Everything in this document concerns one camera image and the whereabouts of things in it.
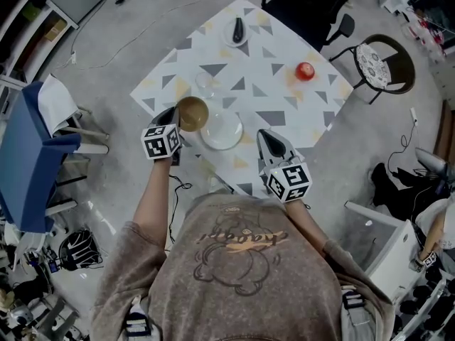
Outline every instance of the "cup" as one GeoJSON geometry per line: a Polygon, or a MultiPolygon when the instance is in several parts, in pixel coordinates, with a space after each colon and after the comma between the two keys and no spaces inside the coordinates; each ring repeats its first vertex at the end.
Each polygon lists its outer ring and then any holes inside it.
{"type": "Polygon", "coordinates": [[[215,95],[213,91],[213,77],[207,72],[201,72],[196,76],[196,86],[203,99],[210,99],[215,95]]]}
{"type": "Polygon", "coordinates": [[[208,108],[198,97],[184,97],[177,103],[180,114],[180,128],[183,131],[197,131],[204,127],[208,119],[208,108]]]}

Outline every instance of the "black chair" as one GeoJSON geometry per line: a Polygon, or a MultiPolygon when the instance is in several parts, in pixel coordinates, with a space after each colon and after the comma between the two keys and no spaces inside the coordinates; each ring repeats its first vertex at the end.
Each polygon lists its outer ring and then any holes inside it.
{"type": "Polygon", "coordinates": [[[339,36],[349,37],[355,22],[345,14],[339,29],[327,40],[331,24],[348,0],[262,0],[262,8],[292,29],[318,52],[339,36]]]}
{"type": "Polygon", "coordinates": [[[404,94],[410,91],[414,87],[415,83],[415,68],[409,53],[396,40],[392,39],[389,36],[384,36],[383,34],[375,34],[373,36],[369,36],[361,44],[370,45],[371,43],[382,43],[390,46],[396,51],[396,53],[392,54],[390,57],[383,59],[382,61],[386,62],[387,66],[389,67],[390,81],[388,82],[388,85],[396,85],[402,83],[403,86],[396,90],[387,90],[385,88],[378,88],[370,84],[360,67],[360,62],[357,54],[358,45],[346,48],[345,50],[340,52],[340,54],[336,55],[333,58],[330,58],[328,61],[329,62],[334,61],[336,58],[340,57],[348,50],[354,55],[355,66],[357,67],[357,71],[362,77],[360,82],[356,86],[354,86],[354,89],[366,83],[372,90],[375,90],[377,94],[370,101],[370,104],[372,104],[383,92],[386,92],[388,94],[404,94]]]}

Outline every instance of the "patterned tablecloth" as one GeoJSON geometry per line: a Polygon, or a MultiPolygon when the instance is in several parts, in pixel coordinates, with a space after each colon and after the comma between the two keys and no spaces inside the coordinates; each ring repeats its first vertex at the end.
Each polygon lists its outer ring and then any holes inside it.
{"type": "Polygon", "coordinates": [[[189,35],[134,89],[131,96],[155,116],[180,98],[199,95],[195,78],[208,72],[224,109],[244,124],[239,144],[215,151],[199,133],[181,131],[194,154],[239,193],[264,197],[262,165],[256,144],[259,129],[288,138],[303,156],[321,138],[353,88],[308,43],[283,23],[247,0],[236,0],[189,35]],[[239,48],[223,42],[223,29],[236,16],[244,18],[250,37],[239,48]],[[295,67],[310,62],[309,82],[295,78],[295,67]]]}

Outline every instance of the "buckle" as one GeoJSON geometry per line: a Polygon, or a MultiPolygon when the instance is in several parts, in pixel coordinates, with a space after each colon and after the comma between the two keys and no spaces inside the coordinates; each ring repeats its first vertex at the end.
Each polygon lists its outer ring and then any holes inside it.
{"type": "Polygon", "coordinates": [[[343,294],[343,304],[346,310],[365,306],[365,299],[355,291],[349,291],[343,294]]]}

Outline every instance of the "brown cup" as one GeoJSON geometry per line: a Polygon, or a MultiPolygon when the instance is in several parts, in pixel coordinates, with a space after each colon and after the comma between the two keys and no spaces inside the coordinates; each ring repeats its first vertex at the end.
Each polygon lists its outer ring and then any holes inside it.
{"type": "Polygon", "coordinates": [[[177,103],[180,114],[180,128],[183,131],[197,131],[204,127],[208,119],[208,108],[198,97],[184,97],[177,103]]]}

